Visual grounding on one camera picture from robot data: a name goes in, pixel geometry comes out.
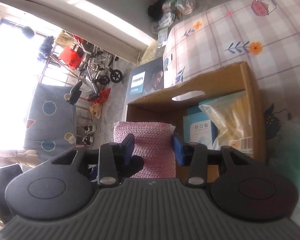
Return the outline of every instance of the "philips logo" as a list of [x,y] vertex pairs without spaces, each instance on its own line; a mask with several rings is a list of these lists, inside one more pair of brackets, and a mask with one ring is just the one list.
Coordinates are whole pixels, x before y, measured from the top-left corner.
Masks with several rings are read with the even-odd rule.
[[143,77],[140,77],[140,78],[137,78],[137,79],[132,80],[132,83],[138,82],[138,81],[140,81],[140,80],[143,80]]
[[131,86],[130,87],[133,88],[133,87],[137,87],[137,86],[142,85],[143,82],[144,82],[144,79],[145,79],[145,74],[146,74],[146,72],[143,71],[143,72],[141,72],[141,73],[139,73],[137,75],[134,75],[132,77],[132,81],[131,81]]

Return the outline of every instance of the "red bag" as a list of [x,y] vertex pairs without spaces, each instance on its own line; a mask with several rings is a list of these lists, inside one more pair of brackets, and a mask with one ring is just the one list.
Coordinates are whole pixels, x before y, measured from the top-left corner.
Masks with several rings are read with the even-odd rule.
[[69,46],[65,47],[60,53],[59,59],[63,60],[63,62],[72,70],[77,69],[81,63],[81,58],[78,53]]
[[80,42],[84,42],[84,39],[83,38],[80,38],[79,36],[77,35],[74,35],[72,34],[72,36],[74,37],[75,41],[77,42],[77,44],[80,44]]
[[94,103],[94,104],[97,104],[97,103],[101,104],[104,101],[106,101],[108,99],[108,97],[109,97],[110,90],[111,90],[111,88],[107,88],[107,89],[101,90],[99,98],[97,98],[96,100],[92,101],[92,103]]

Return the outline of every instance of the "black circular pad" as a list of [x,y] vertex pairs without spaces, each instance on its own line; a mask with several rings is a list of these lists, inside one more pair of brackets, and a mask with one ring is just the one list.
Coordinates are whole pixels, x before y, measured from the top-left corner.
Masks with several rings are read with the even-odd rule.
[[211,194],[225,212],[254,221],[289,216],[298,201],[294,184],[265,165],[232,166],[215,180]]
[[89,179],[78,172],[81,158],[75,158],[77,150],[64,152],[13,179],[5,191],[12,214],[30,220],[57,220],[85,207],[94,190]]

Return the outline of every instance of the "box handle hole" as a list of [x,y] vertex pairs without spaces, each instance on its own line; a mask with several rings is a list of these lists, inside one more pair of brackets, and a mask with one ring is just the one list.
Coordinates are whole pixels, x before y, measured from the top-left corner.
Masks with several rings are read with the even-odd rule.
[[203,91],[195,90],[195,91],[186,92],[180,96],[173,97],[172,100],[173,101],[185,101],[185,100],[188,100],[191,98],[201,97],[204,95],[205,95],[205,93]]

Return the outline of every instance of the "blue circle pattern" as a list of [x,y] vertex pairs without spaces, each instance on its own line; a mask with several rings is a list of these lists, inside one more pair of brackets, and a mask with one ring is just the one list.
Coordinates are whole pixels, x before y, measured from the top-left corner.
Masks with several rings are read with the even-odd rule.
[[57,107],[52,101],[47,101],[43,104],[42,109],[45,114],[53,115],[56,112]]
[[56,147],[56,143],[53,141],[44,141],[41,143],[41,147],[45,151],[50,152]]

